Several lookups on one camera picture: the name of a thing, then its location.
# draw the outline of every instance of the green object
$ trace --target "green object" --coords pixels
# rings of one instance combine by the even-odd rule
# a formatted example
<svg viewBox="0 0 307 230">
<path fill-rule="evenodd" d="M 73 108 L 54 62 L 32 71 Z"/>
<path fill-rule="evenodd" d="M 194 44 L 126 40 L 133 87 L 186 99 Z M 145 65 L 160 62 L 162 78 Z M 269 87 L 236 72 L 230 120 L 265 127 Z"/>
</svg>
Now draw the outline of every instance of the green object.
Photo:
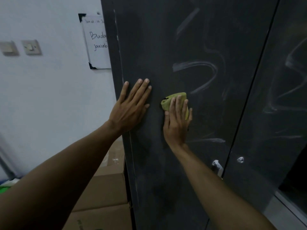
<svg viewBox="0 0 307 230">
<path fill-rule="evenodd" d="M 0 187 L 0 194 L 6 192 L 9 187 Z"/>
<path fill-rule="evenodd" d="M 162 109 L 165 110 L 165 111 L 169 111 L 169 106 L 171 104 L 172 97 L 177 97 L 178 95 L 181 95 L 180 108 L 182 108 L 184 100 L 187 99 L 187 94 L 184 93 L 184 92 L 183 93 L 174 93 L 170 96 L 167 96 L 165 99 L 163 99 L 162 102 L 161 102 Z M 187 111 L 186 111 L 186 114 L 185 114 L 185 119 L 187 120 L 188 117 L 189 117 L 189 108 L 187 108 Z"/>
</svg>

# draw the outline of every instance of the whiteboard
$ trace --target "whiteboard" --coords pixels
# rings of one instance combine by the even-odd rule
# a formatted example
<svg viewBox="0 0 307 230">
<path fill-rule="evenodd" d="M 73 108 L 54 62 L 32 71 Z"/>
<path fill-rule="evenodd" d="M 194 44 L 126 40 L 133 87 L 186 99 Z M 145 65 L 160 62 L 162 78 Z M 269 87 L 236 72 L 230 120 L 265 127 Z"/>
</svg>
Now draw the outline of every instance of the whiteboard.
<svg viewBox="0 0 307 230">
<path fill-rule="evenodd" d="M 110 69 L 111 62 L 103 16 L 83 16 L 81 23 L 91 66 L 97 69 Z"/>
</svg>

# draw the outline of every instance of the left hand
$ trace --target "left hand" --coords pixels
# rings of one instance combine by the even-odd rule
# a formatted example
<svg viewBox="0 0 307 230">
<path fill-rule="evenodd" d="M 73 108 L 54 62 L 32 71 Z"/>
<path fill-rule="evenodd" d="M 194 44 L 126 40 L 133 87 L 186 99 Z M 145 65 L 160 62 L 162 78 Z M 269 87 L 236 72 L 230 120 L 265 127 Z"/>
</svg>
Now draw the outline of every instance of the left hand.
<svg viewBox="0 0 307 230">
<path fill-rule="evenodd" d="M 120 93 L 120 97 L 114 105 L 109 121 L 114 124 L 115 128 L 123 134 L 131 130 L 143 118 L 149 104 L 145 104 L 150 92 L 151 86 L 148 86 L 149 79 L 139 79 L 132 90 L 130 91 L 127 99 L 126 93 L 129 82 L 125 82 Z"/>
</svg>

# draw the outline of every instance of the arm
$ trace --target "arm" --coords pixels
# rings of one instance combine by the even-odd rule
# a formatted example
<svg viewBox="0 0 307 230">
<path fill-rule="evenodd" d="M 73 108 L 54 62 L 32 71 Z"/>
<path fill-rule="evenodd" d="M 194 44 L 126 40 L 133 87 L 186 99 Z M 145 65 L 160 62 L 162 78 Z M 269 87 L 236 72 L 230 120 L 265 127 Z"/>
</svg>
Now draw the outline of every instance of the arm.
<svg viewBox="0 0 307 230">
<path fill-rule="evenodd" d="M 144 116 L 148 83 L 138 80 L 125 100 L 129 85 L 125 82 L 107 122 L 1 194 L 0 229 L 62 229 L 112 143 Z"/>
<path fill-rule="evenodd" d="M 192 120 L 192 109 L 188 120 L 185 120 L 188 100 L 184 101 L 182 110 L 179 100 L 180 97 L 173 98 L 169 112 L 165 112 L 164 137 L 213 224 L 220 230 L 276 230 L 263 214 L 236 195 L 189 150 L 185 136 Z"/>
</svg>

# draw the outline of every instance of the finger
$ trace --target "finger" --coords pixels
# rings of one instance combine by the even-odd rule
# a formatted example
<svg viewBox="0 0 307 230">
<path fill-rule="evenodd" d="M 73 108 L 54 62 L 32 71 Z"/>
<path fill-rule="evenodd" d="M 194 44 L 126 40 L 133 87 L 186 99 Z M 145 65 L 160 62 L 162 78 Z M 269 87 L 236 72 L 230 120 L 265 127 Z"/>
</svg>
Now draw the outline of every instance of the finger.
<svg viewBox="0 0 307 230">
<path fill-rule="evenodd" d="M 187 108 L 188 108 L 188 102 L 189 102 L 189 100 L 185 100 L 184 102 L 183 102 L 183 105 L 182 105 L 182 109 L 181 109 L 181 119 L 183 120 L 183 121 L 185 121 L 185 115 L 186 115 L 186 113 L 187 113 Z"/>
<path fill-rule="evenodd" d="M 171 100 L 171 104 L 169 105 L 169 121 L 170 124 L 176 123 L 176 111 L 175 111 L 175 100 L 176 98 L 173 97 Z"/>
<path fill-rule="evenodd" d="M 181 95 L 178 95 L 176 98 L 176 104 L 175 104 L 177 121 L 181 120 L 180 101 L 181 101 Z"/>
<path fill-rule="evenodd" d="M 147 86 L 149 83 L 149 79 L 146 78 L 145 81 L 143 82 L 143 84 L 140 86 L 140 88 L 136 91 L 135 96 L 133 97 L 133 102 L 135 104 L 138 104 L 139 100 L 141 99 L 141 97 L 143 96 Z"/>
<path fill-rule="evenodd" d="M 168 111 L 165 111 L 164 112 L 164 126 L 163 126 L 163 129 L 166 130 L 169 128 L 169 112 Z"/>
<path fill-rule="evenodd" d="M 140 105 L 140 106 L 144 105 L 144 103 L 146 102 L 146 100 L 147 100 L 147 98 L 148 98 L 148 96 L 149 96 L 149 94 L 151 92 L 151 89 L 152 89 L 151 85 L 148 86 L 148 88 L 144 92 L 143 96 L 141 97 L 140 101 L 138 102 L 138 105 Z"/>
<path fill-rule="evenodd" d="M 150 106 L 150 104 L 146 104 L 143 106 L 142 110 L 141 110 L 141 113 L 140 113 L 140 116 L 138 118 L 138 121 L 140 122 L 143 118 L 143 116 L 145 115 L 146 113 L 146 110 L 148 109 L 148 107 Z"/>
<path fill-rule="evenodd" d="M 193 120 L 193 114 L 192 114 L 192 108 L 189 110 L 189 118 L 188 118 L 188 124 Z"/>
<path fill-rule="evenodd" d="M 123 85 L 123 87 L 122 87 L 122 91 L 121 91 L 121 93 L 120 93 L 120 95 L 119 95 L 118 101 L 119 101 L 120 103 L 123 103 L 124 100 L 125 100 L 125 97 L 126 97 L 126 94 L 127 94 L 128 86 L 129 86 L 129 82 L 126 81 L 126 82 L 124 83 L 124 85 Z"/>
<path fill-rule="evenodd" d="M 135 96 L 136 92 L 138 91 L 138 89 L 140 88 L 141 84 L 143 83 L 142 79 L 139 79 L 136 84 L 133 86 L 132 90 L 129 93 L 129 96 L 127 98 L 128 101 L 131 101 L 133 99 L 133 97 Z"/>
</svg>

